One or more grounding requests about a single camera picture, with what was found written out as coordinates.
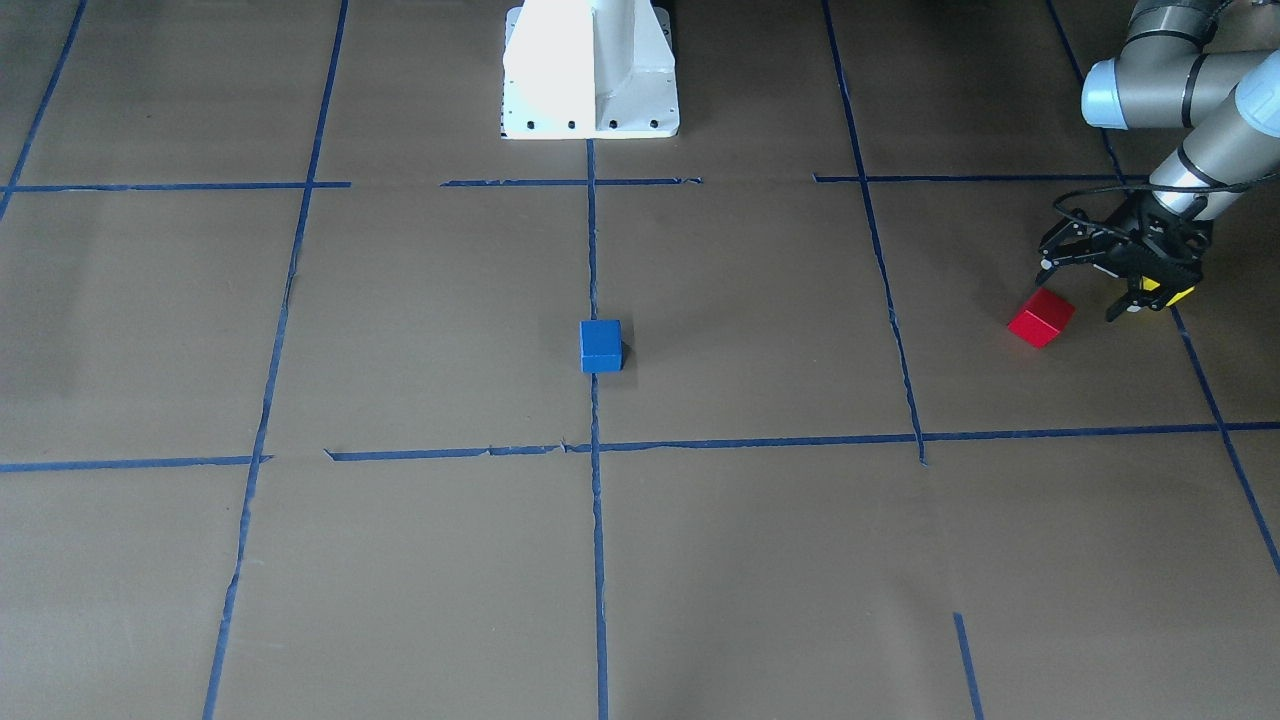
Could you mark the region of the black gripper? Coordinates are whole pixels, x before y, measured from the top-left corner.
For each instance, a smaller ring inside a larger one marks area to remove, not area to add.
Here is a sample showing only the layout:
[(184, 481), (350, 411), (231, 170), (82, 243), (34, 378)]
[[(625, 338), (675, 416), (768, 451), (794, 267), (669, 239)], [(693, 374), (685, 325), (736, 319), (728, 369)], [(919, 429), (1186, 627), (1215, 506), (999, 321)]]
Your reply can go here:
[(1213, 222), (1197, 214), (1207, 199), (1192, 197), (1183, 213), (1167, 209), (1152, 191), (1130, 195), (1096, 231), (1085, 215), (1068, 215), (1041, 238), (1037, 281), (1059, 268), (1093, 260), (1126, 279), (1125, 293), (1108, 306), (1107, 323), (1126, 313), (1161, 311), (1196, 291), (1203, 279), (1203, 256), (1213, 241)]

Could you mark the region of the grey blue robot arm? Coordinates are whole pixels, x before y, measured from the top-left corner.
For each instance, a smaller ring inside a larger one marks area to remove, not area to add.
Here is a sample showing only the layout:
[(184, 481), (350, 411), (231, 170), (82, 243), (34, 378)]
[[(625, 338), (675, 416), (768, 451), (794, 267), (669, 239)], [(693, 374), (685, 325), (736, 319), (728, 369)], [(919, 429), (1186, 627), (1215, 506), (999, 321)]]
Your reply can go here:
[(1037, 286), (1061, 268), (1088, 265), (1126, 286), (1108, 320), (1165, 309), (1202, 282), (1215, 222), (1277, 178), (1279, 56), (1210, 53), (1225, 6), (1140, 1), (1119, 54), (1085, 74), (1080, 110), (1089, 126), (1187, 136), (1103, 220), (1056, 199), (1060, 219), (1039, 242)]

